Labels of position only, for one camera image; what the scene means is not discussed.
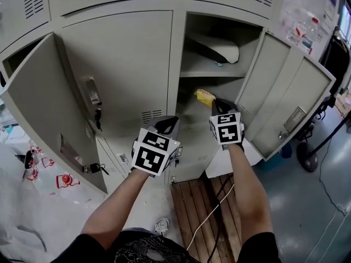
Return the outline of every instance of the white sneaker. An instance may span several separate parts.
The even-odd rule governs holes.
[[[165,236],[169,228],[169,219],[166,217],[161,218],[155,225],[155,233]]]

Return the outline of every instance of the wooden floor board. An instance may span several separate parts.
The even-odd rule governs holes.
[[[219,192],[219,190],[222,186],[222,183],[220,182],[220,178],[211,178],[211,183],[212,183],[212,186],[214,189],[214,193],[217,194],[217,192]],[[221,200],[222,198],[224,198],[224,196],[225,196],[225,193],[222,191],[219,194],[218,199]],[[226,228],[227,233],[228,233],[228,237],[229,237],[228,240],[229,240],[229,243],[231,246],[231,251],[233,252],[234,259],[237,262],[239,259],[239,253],[241,250],[241,243],[239,240],[239,235],[237,234],[234,219],[233,219],[233,216],[231,214],[227,199],[225,199],[221,203],[220,208],[222,210],[223,222],[225,224],[225,228]]]
[[[205,204],[205,208],[207,211],[207,215],[211,213],[211,211],[214,209],[211,206],[211,201],[210,198],[208,196],[207,190],[206,190],[206,186],[203,183],[202,180],[199,180],[199,185],[200,185],[200,191],[202,194],[202,198],[203,198],[203,202]],[[212,228],[212,232],[215,235],[214,238],[217,238],[217,233],[218,233],[218,225],[217,225],[217,221],[214,217],[214,214],[212,214],[209,218],[210,224],[211,224],[211,228]],[[219,240],[217,243],[217,249],[218,249],[218,253],[219,253],[219,257],[222,263],[233,263],[234,261],[234,256],[233,254],[228,250],[227,245],[225,243],[225,239],[223,237],[223,234],[220,233],[219,234]]]
[[[220,176],[220,181],[221,181],[222,185],[227,180],[227,178],[228,177],[226,175]],[[232,187],[232,183],[230,181],[228,181],[224,185],[224,188],[223,188],[224,193],[228,194],[228,192],[229,192],[231,187]],[[242,243],[241,242],[241,221],[240,221],[239,212],[237,210],[237,204],[236,204],[234,188],[232,189],[232,191],[227,196],[227,200],[228,200],[229,208],[230,208],[230,211],[231,211],[231,215],[233,216],[233,219],[234,219],[234,223],[235,223],[237,234],[239,236],[240,243]]]
[[[171,187],[171,192],[172,192],[174,208],[176,210],[175,213],[177,215],[178,224],[180,228],[180,233],[182,234],[184,246],[185,248],[187,248],[193,237],[193,234],[191,233],[190,223],[189,223],[188,215],[186,213],[186,208],[183,201],[183,194],[180,189],[180,184],[174,184]],[[197,253],[197,249],[195,245],[191,245],[188,252],[191,257],[199,261],[199,255]]]
[[[182,182],[182,183],[180,183],[180,188],[182,189],[185,208],[186,208],[186,212],[187,212],[188,218],[189,218],[190,228],[191,228],[192,234],[194,234],[196,229],[200,225],[200,221],[199,221],[199,217],[197,215],[197,211],[195,208],[193,196],[191,194],[190,185],[188,182]],[[198,253],[199,258],[200,258],[200,262],[206,263],[208,260],[209,254],[207,251],[205,238],[204,238],[203,233],[202,233],[202,228],[200,228],[198,230],[198,232],[196,233],[194,242],[192,244],[196,245],[196,249],[197,249],[197,253]]]
[[[220,190],[229,175],[208,179],[206,177],[181,182],[172,185],[172,198],[177,214],[184,246],[187,247],[200,223],[207,218],[233,185],[231,178]],[[189,248],[189,254],[207,263],[208,257],[216,242],[218,230],[219,241],[213,254],[211,263],[235,263],[241,250],[241,224],[234,189],[227,198],[198,230],[194,242]]]
[[[208,214],[202,199],[199,183],[197,182],[197,180],[192,180],[192,181],[189,181],[189,185],[190,185],[191,193],[193,194],[193,199],[194,199],[197,215],[199,217],[199,221],[200,223],[202,223],[206,219]],[[202,228],[203,236],[205,238],[208,254],[211,254],[214,247],[214,243],[216,241],[215,236],[217,235],[213,234],[211,224],[208,220],[201,226],[201,228]],[[220,262],[221,261],[220,261],[219,253],[216,248],[214,250],[211,263],[220,263]]]

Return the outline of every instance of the gray floor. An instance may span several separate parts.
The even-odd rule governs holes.
[[[338,125],[341,117],[336,110],[328,109],[323,122],[319,122],[309,143],[316,147]],[[274,232],[281,261],[305,262],[307,255],[320,239],[332,219],[335,208],[319,183],[319,168],[307,173],[296,158],[298,141],[292,143],[293,157],[277,167],[255,171],[263,183],[272,210]],[[319,161],[326,153],[328,144],[319,152]],[[331,141],[328,155],[322,164],[322,180],[336,204],[345,208],[351,205],[351,135],[344,126]],[[319,262],[331,239],[343,220],[337,215],[322,241],[308,262]],[[348,216],[322,262],[343,262],[351,251],[351,216]]]

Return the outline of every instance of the forearm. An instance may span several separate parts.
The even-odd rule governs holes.
[[[234,173],[237,208],[243,226],[243,239],[246,240],[258,232],[272,231],[269,202],[261,182],[256,177],[242,149],[234,144],[228,149]]]
[[[82,230],[95,238],[106,250],[122,231],[137,196],[148,178],[141,170],[134,170],[114,193],[89,217]]]

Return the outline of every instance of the white cable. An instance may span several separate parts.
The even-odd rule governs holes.
[[[344,219],[342,220],[342,222],[341,222],[341,224],[340,224],[340,226],[339,226],[339,229],[336,231],[336,233],[335,233],[333,239],[331,240],[330,244],[328,245],[327,249],[325,250],[325,252],[324,252],[322,258],[318,261],[318,263],[320,263],[320,262],[323,260],[324,256],[327,254],[327,252],[328,252],[328,250],[329,250],[329,247],[331,246],[331,244],[333,243],[334,239],[335,239],[336,236],[338,235],[338,233],[339,233],[339,231],[340,231],[340,229],[341,229],[341,226],[344,224],[344,222],[345,222],[346,218],[349,216],[349,214],[350,214],[350,210],[349,210],[349,212],[347,212],[347,215],[346,215],[346,216],[344,217]]]
[[[308,256],[306,257],[306,260],[305,260],[304,263],[307,262],[307,260],[308,260],[309,257],[311,256],[311,254],[312,254],[312,252],[314,251],[314,249],[317,247],[317,245],[318,245],[318,244],[320,243],[320,241],[322,240],[322,238],[323,238],[323,236],[325,235],[326,231],[328,230],[330,224],[333,222],[333,220],[334,220],[334,218],[335,218],[335,216],[336,216],[336,212],[337,212],[337,211],[338,211],[338,210],[335,209],[333,218],[329,221],[328,225],[325,227],[325,230],[324,230],[323,235],[319,238],[318,242],[314,245],[313,249],[311,250],[311,252],[310,252],[310,253],[308,254]]]
[[[208,215],[208,217],[206,217],[206,219],[199,225],[199,227],[195,230],[195,233],[193,235],[193,238],[191,239],[191,242],[189,243],[188,247],[186,248],[186,250],[189,249],[189,247],[191,246],[191,244],[193,243],[194,239],[195,239],[195,235],[197,233],[197,231],[201,228],[201,226],[207,221],[207,219],[211,216],[211,214],[219,207],[219,205],[222,203],[222,201],[225,200],[225,198],[227,198],[227,196],[229,195],[229,193],[233,190],[234,185],[232,185],[232,187],[230,188],[229,192],[224,196],[224,198],[219,202],[219,204],[217,204],[217,206],[214,208],[213,211],[211,211],[211,213]]]
[[[336,233],[335,233],[335,235],[334,235],[334,237],[333,237],[333,239],[331,240],[331,242],[330,242],[330,244],[329,244],[329,246],[327,247],[327,249],[325,250],[325,252],[324,252],[324,254],[323,254],[323,256],[322,256],[322,258],[318,261],[318,263],[320,263],[321,261],[322,261],[322,259],[324,258],[324,256],[326,255],[326,253],[328,252],[328,250],[329,250],[329,247],[331,246],[331,244],[333,243],[333,241],[334,241],[334,239],[336,238],[336,236],[338,235],[338,233],[339,233],[339,231],[340,231],[340,229],[341,229],[341,226],[344,224],[344,222],[345,222],[345,220],[346,220],[346,217],[349,215],[349,213],[350,213],[350,210],[351,210],[351,208],[348,208],[348,209],[344,209],[344,207],[342,206],[342,205],[340,205],[340,204],[337,204],[336,205],[337,207],[341,207],[342,208],[342,211],[345,213],[345,212],[347,212],[347,215],[346,216],[344,216],[344,219],[343,219],[343,221],[341,222],[341,224],[340,224],[340,226],[339,226],[339,228],[338,228],[338,230],[336,231]],[[320,243],[320,241],[322,240],[322,238],[323,238],[323,236],[325,235],[325,233],[326,233],[326,231],[328,230],[328,228],[329,228],[329,226],[330,226],[330,224],[333,222],[333,220],[334,220],[334,218],[335,218],[335,216],[336,216],[336,213],[337,213],[337,211],[338,211],[338,209],[336,208],[335,209],[335,212],[334,212],[334,216],[333,216],[333,218],[329,221],[329,223],[328,223],[328,225],[325,227],[325,230],[324,230],[324,232],[323,232],[323,234],[322,234],[322,236],[319,238],[319,240],[318,240],[318,242],[314,245],[314,247],[313,247],[313,249],[311,250],[311,252],[308,254],[308,256],[306,257],[306,260],[305,260],[305,262],[304,263],[306,263],[307,262],[307,260],[308,260],[308,258],[311,256],[311,254],[313,253],[313,251],[314,251],[314,249],[317,247],[317,245]]]

